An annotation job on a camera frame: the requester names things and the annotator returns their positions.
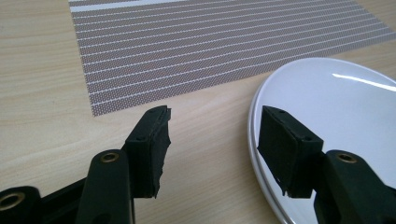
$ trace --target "light wood grain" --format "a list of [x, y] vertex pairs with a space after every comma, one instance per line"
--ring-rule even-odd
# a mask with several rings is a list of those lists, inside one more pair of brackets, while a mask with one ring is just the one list
[[[392, 29], [396, 2], [358, 1]], [[334, 58], [396, 78], [396, 41]], [[94, 118], [67, 1], [0, 1], [0, 190], [42, 196], [120, 148], [143, 113], [172, 108], [172, 145], [156, 200], [136, 200], [138, 223], [278, 223], [248, 155], [248, 108], [270, 73]]]

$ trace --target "brass rivet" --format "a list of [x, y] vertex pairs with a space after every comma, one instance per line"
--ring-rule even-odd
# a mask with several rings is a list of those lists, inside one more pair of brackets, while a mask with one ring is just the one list
[[25, 198], [25, 194], [23, 192], [13, 192], [8, 195], [3, 196], [0, 199], [0, 211], [6, 211], [10, 208], [17, 206], [21, 203]]
[[109, 153], [103, 155], [100, 158], [100, 161], [101, 162], [113, 162], [113, 161], [116, 161], [119, 157], [120, 157], [120, 155], [118, 153], [109, 152]]
[[351, 155], [348, 155], [346, 153], [337, 154], [337, 158], [338, 158], [338, 160], [343, 161], [343, 162], [347, 162], [347, 163], [355, 163], [355, 162], [357, 162], [357, 160], [354, 157], [352, 157]]

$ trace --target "white plate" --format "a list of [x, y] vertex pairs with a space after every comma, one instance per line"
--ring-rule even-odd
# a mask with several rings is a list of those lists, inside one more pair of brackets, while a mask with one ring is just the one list
[[354, 63], [309, 58], [277, 69], [259, 87], [248, 120], [249, 152], [268, 202], [283, 223], [318, 223], [311, 199], [282, 196], [257, 148], [262, 106], [288, 111], [324, 140], [323, 152], [363, 157], [396, 187], [396, 82]]

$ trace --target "woven placemat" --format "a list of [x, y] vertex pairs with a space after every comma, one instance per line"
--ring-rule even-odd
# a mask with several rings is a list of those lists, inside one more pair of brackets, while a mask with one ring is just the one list
[[95, 116], [396, 38], [350, 0], [69, 4]]

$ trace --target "white horizontal stripe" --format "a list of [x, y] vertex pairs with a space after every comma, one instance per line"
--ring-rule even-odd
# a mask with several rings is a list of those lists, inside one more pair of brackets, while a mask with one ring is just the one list
[[[189, 4], [189, 5], [175, 6], [175, 7], [191, 7], [191, 6], [210, 5], [210, 4], [216, 4], [216, 3], [235, 2], [235, 1], [239, 1], [239, 0], [226, 0], [226, 1], [216, 1], [216, 2], [208, 2], [208, 3], [196, 3], [196, 4]], [[161, 7], [161, 9], [168, 9], [168, 8], [175, 8], [175, 7]], [[112, 15], [120, 15], [120, 14], [130, 14], [130, 13], [134, 13], [134, 12], [143, 12], [143, 11], [146, 12], [146, 11], [153, 11], [153, 10], [158, 10], [158, 8], [155, 7], [155, 8], [148, 8], [148, 9], [144, 9], [144, 10], [96, 14], [96, 15], [91, 15], [91, 16], [76, 16], [73, 18], [74, 19], [84, 19], [84, 18], [92, 18], [92, 17], [104, 17], [104, 16], [112, 16]]]
[[111, 8], [119, 8], [119, 7], [137, 7], [137, 6], [170, 3], [170, 2], [181, 2], [181, 1], [186, 1], [186, 0], [140, 0], [140, 1], [131, 1], [131, 2], [105, 3], [105, 4], [90, 5], [90, 6], [70, 7], [70, 11], [71, 12], [95, 11], [95, 10], [111, 9]]
[[[315, 0], [315, 1], [303, 2], [303, 3], [313, 3], [313, 2], [321, 2], [321, 1], [323, 1], [323, 0]], [[256, 4], [262, 4], [262, 2], [242, 3], [242, 4], [232, 5], [232, 6], [225, 6], [225, 7], [251, 6], [251, 5], [256, 5]], [[283, 7], [283, 6], [292, 6], [292, 5], [300, 5], [300, 4], [302, 4], [302, 3], [298, 2], [298, 3], [294, 3], [294, 4], [284, 4], [284, 5], [276, 5], [276, 6], [270, 6], [270, 7]], [[208, 10], [208, 9], [217, 9], [217, 8], [225, 8], [225, 7], [206, 7], [206, 8], [200, 8], [200, 9], [195, 9], [195, 10], [169, 12], [169, 13], [154, 14], [154, 15], [148, 15], [148, 16], [142, 16], [142, 17], [129, 17], [129, 18], [123, 18], [123, 19], [117, 19], [117, 20], [110, 20], [110, 21], [93, 21], [93, 22], [85, 22], [85, 23], [75, 23], [75, 25], [76, 26], [81, 26], [81, 25], [91, 25], [91, 24], [106, 23], [106, 22], [111, 22], [111, 21], [128, 21], [128, 20], [159, 17], [159, 16], [165, 16], [165, 15], [175, 15], [175, 14], [181, 14], [181, 13], [186, 13], [186, 12], [203, 11], [203, 10]], [[181, 17], [181, 18], [174, 18], [174, 19], [161, 20], [161, 21], [176, 21], [176, 20], [180, 20], [180, 19], [197, 18], [197, 17], [209, 16], [209, 15], [212, 16], [212, 15], [219, 15], [219, 14], [225, 14], [225, 13], [230, 13], [230, 12], [246, 11], [246, 10], [257, 9], [257, 8], [268, 8], [268, 7], [243, 8], [243, 9], [234, 10], [234, 11], [232, 11], [232, 10], [230, 10], [230, 11], [221, 11], [221, 12], [216, 12], [216, 13], [201, 14], [201, 15], [197, 15], [197, 16]], [[161, 21], [135, 23], [134, 25], [161, 22]]]
[[[319, 6], [310, 6], [310, 7], [321, 7], [321, 6], [328, 6], [328, 5], [335, 5], [335, 4], [337, 4], [337, 3], [330, 3], [330, 4], [324, 4], [324, 5], [319, 5]], [[257, 16], [257, 15], [268, 14], [268, 13], [274, 13], [274, 12], [293, 11], [293, 10], [295, 10], [295, 9], [310, 8], [310, 7], [296, 7], [296, 8], [283, 9], [283, 10], [264, 11], [264, 12], [258, 12], [258, 13], [244, 14], [244, 15], [233, 16], [233, 17], [224, 17], [224, 18], [220, 18], [220, 19], [207, 20], [207, 21], [193, 21], [193, 22], [187, 22], [187, 23], [181, 23], [181, 24], [175, 24], [175, 25], [168, 25], [168, 26], [161, 26], [161, 27], [155, 27], [155, 28], [150, 28], [150, 29], [138, 30], [138, 31], [135, 31], [135, 32], [132, 32], [132, 33], [143, 32], [143, 31], [159, 30], [159, 29], [171, 28], [171, 27], [178, 27], [178, 26], [182, 26], [182, 25], [199, 24], [199, 23], [205, 23], [205, 22], [208, 22], [208, 21], [224, 21], [224, 20], [228, 20], [228, 19], [243, 18], [243, 17], [248, 17], [248, 16]], [[327, 8], [327, 9], [317, 10], [316, 12], [334, 10], [334, 9], [339, 9], [339, 8], [347, 8], [347, 7], [355, 7], [355, 6], [351, 5], [351, 6], [345, 6], [345, 7], [331, 7], [331, 8]], [[286, 16], [290, 16], [290, 15], [301, 15], [301, 14], [306, 14], [306, 12], [304, 12], [304, 13], [289, 14], [289, 15], [286, 15]], [[195, 18], [195, 17], [201, 17], [201, 15], [199, 15], [199, 16], [192, 16], [192, 17], [186, 17], [186, 19], [188, 19], [188, 18]], [[180, 20], [180, 19], [184, 19], [184, 18], [176, 18], [176, 19], [163, 20], [163, 21], [174, 21], [174, 20]], [[146, 22], [140, 22], [140, 23], [134, 23], [134, 24], [126, 24], [126, 25], [111, 26], [111, 27], [97, 28], [97, 29], [91, 29], [91, 30], [76, 31], [76, 33], [77, 33], [77, 34], [82, 34], [82, 33], [88, 33], [88, 32], [92, 32], [92, 31], [111, 30], [111, 29], [116, 29], [116, 28], [130, 27], [130, 26], [144, 25], [144, 24], [152, 24], [152, 23], [163, 22], [163, 21], [146, 21]], [[83, 39], [93, 39], [93, 38], [98, 38], [98, 37], [101, 37], [101, 36], [81, 38], [81, 40], [83, 40]]]
[[[360, 17], [361, 15], [355, 15], [355, 16], [348, 16], [348, 17], [343, 17], [343, 18], [339, 18], [339, 19], [335, 19], [332, 21], [341, 21], [344, 19], [349, 19], [349, 18], [354, 18], [354, 17]], [[370, 19], [366, 19], [366, 20], [360, 20], [360, 21], [370, 21], [370, 20], [375, 20], [375, 18], [370, 18]], [[318, 23], [323, 23], [326, 21], [316, 21], [316, 22], [310, 22], [310, 23], [305, 23], [302, 25], [297, 25], [294, 27], [301, 27], [301, 26], [306, 26], [306, 25], [312, 25], [312, 24], [318, 24]], [[344, 24], [350, 24], [350, 23], [354, 23], [354, 22], [358, 22], [358, 21], [353, 21], [353, 22], [346, 22]], [[109, 53], [109, 52], [114, 52], [114, 51], [121, 51], [124, 49], [136, 49], [136, 48], [141, 48], [141, 47], [147, 47], [147, 46], [152, 46], [152, 45], [157, 45], [157, 44], [165, 44], [165, 43], [170, 43], [170, 42], [175, 42], [175, 41], [180, 41], [180, 40], [185, 40], [185, 39], [192, 39], [192, 38], [196, 38], [196, 37], [203, 37], [203, 36], [207, 36], [207, 35], [217, 35], [217, 34], [222, 34], [222, 33], [228, 33], [228, 32], [232, 32], [232, 31], [242, 31], [242, 30], [247, 30], [247, 29], [251, 29], [251, 28], [258, 28], [258, 27], [263, 27], [263, 26], [268, 26], [268, 25], [272, 25], [275, 23], [269, 23], [269, 24], [261, 24], [261, 25], [255, 25], [255, 26], [249, 26], [249, 27], [244, 27], [244, 28], [240, 28], [240, 29], [232, 29], [232, 30], [225, 30], [225, 31], [218, 31], [218, 32], [214, 32], [214, 33], [210, 33], [210, 34], [204, 34], [204, 35], [195, 35], [195, 36], [188, 36], [188, 37], [184, 37], [184, 38], [179, 38], [179, 39], [172, 39], [172, 40], [165, 40], [165, 41], [159, 41], [159, 42], [155, 42], [155, 43], [149, 43], [149, 44], [144, 44], [144, 45], [138, 45], [138, 46], [132, 46], [132, 47], [128, 47], [128, 48], [122, 48], [122, 49], [110, 49], [110, 50], [104, 50], [104, 51], [97, 51], [95, 53], [89, 53], [89, 54], [82, 54], [81, 57], [89, 57], [92, 55], [97, 55], [97, 54], [103, 54], [103, 53]], [[240, 35], [240, 36], [249, 36], [249, 35], [256, 35], [256, 34], [263, 34], [263, 33], [267, 33], [267, 32], [272, 32], [272, 31], [279, 31], [279, 30], [286, 30], [289, 29], [289, 27], [286, 28], [279, 28], [279, 29], [275, 29], [275, 30], [267, 30], [267, 31], [263, 31], [263, 32], [257, 32], [257, 33], [250, 33], [248, 35]], [[225, 40], [225, 39], [230, 39], [230, 38], [235, 38], [235, 36], [227, 36], [224, 38], [220, 38], [220, 39], [214, 39], [214, 40], [209, 40], [209, 41], [205, 41], [205, 42], [200, 42], [200, 43], [195, 43], [195, 44], [190, 44], [190, 45], [184, 45], [184, 46], [180, 46], [180, 48], [184, 48], [184, 47], [189, 47], [189, 46], [195, 46], [195, 45], [200, 45], [200, 44], [207, 44], [207, 43], [212, 43], [212, 42], [216, 42], [219, 40]], [[138, 40], [138, 39], [142, 39], [142, 37], [140, 38], [134, 38], [134, 39], [128, 39], [125, 41], [134, 41], [134, 40]], [[165, 51], [165, 50], [169, 50], [169, 49], [160, 49], [160, 50], [156, 50], [156, 51], [150, 51], [150, 52], [145, 52], [145, 53], [140, 53], [140, 54], [135, 54], [134, 56], [139, 56], [139, 55], [145, 55], [145, 54], [150, 54], [153, 52], [161, 52], [161, 51]]]
[[[366, 39], [360, 39], [360, 40], [357, 40], [357, 41], [345, 43], [345, 44], [338, 45], [338, 46], [333, 46], [333, 47], [326, 48], [326, 49], [334, 49], [334, 48], [338, 48], [338, 47], [341, 47], [341, 46], [344, 46], [344, 45], [349, 45], [349, 44], [352, 44], [352, 43], [362, 42], [364, 40], [378, 38], [378, 37], [384, 36], [384, 35], [378, 35], [378, 36], [373, 36], [373, 37], [366, 38]], [[181, 86], [181, 85], [184, 85], [184, 84], [189, 84], [189, 83], [200, 81], [200, 80], [204, 80], [204, 79], [209, 79], [209, 78], [213, 78], [213, 77], [219, 77], [219, 76], [223, 76], [223, 75], [229, 74], [231, 72], [239, 71], [239, 70], [242, 70], [242, 69], [256, 67], [256, 66], [260, 66], [260, 65], [264, 65], [264, 64], [268, 64], [268, 63], [274, 63], [274, 62], [282, 61], [282, 60], [285, 60], [285, 59], [296, 58], [298, 56], [303, 56], [303, 55], [310, 54], [310, 53], [313, 53], [313, 52], [318, 52], [318, 51], [321, 51], [321, 50], [325, 50], [325, 49], [317, 49], [317, 50], [305, 52], [305, 53], [302, 53], [302, 54], [297, 54], [297, 55], [289, 56], [289, 57], [286, 57], [286, 58], [273, 60], [273, 61], [267, 62], [267, 63], [259, 63], [259, 64], [250, 65], [250, 66], [240, 67], [240, 68], [236, 68], [236, 69], [231, 70], [231, 71], [227, 71], [227, 72], [224, 72], [224, 73], [216, 74], [216, 75], [211, 76], [211, 77], [201, 77], [201, 78], [198, 78], [198, 79], [194, 79], [194, 80], [190, 80], [190, 81], [186, 81], [186, 82], [182, 82], [182, 83], [177, 83], [175, 85], [171, 85], [171, 86], [167, 86], [167, 87], [162, 87], [162, 88], [158, 88], [158, 89], [154, 89], [154, 90], [150, 90], [150, 91], [143, 91], [143, 92], [139, 92], [139, 93], [136, 93], [136, 94], [131, 94], [131, 95], [122, 96], [122, 97], [118, 97], [118, 98], [115, 98], [115, 99], [111, 99], [111, 100], [107, 100], [107, 101], [103, 101], [103, 102], [99, 102], [99, 103], [94, 103], [94, 104], [92, 104], [92, 106], [102, 105], [102, 104], [106, 104], [106, 103], [110, 103], [110, 102], [114, 102], [114, 101], [118, 101], [118, 100], [122, 100], [122, 99], [127, 99], [127, 98], [134, 97], [136, 95], [142, 95], [142, 94], [149, 93], [149, 92], [161, 91], [161, 90], [165, 90], [165, 89], [169, 89], [169, 88], [174, 88], [176, 86]]]

